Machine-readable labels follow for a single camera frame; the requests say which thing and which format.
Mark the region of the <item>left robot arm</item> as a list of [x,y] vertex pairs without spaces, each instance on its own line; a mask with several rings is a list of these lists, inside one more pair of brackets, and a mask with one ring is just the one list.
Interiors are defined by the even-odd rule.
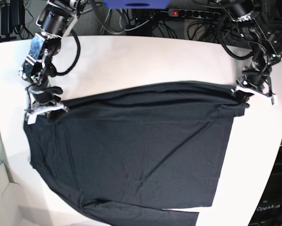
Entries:
[[[261,16],[259,7],[253,0],[217,0],[216,6],[224,11],[217,26],[220,44],[227,54],[236,60],[251,59],[250,65],[245,66],[241,76],[236,79],[237,85],[233,92],[259,94],[274,105],[276,94],[273,92],[270,75],[272,66],[282,61],[282,50],[276,47],[277,41],[274,40],[274,34]],[[249,46],[248,54],[239,56],[226,46],[221,31],[226,21],[236,24],[240,37],[237,42]]]

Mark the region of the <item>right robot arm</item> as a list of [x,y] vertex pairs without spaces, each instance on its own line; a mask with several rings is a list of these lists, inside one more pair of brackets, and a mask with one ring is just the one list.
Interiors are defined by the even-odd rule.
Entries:
[[[36,123],[38,116],[48,116],[53,111],[68,111],[60,101],[63,90],[51,86],[49,77],[68,74],[76,65],[81,45],[73,26],[82,13],[85,12],[85,0],[49,0],[36,20],[40,28],[31,42],[28,55],[19,70],[19,76],[29,82],[26,87],[27,107],[25,121],[28,125]],[[72,34],[77,44],[74,62],[62,72],[57,72],[52,63],[53,57],[59,53],[61,39]]]

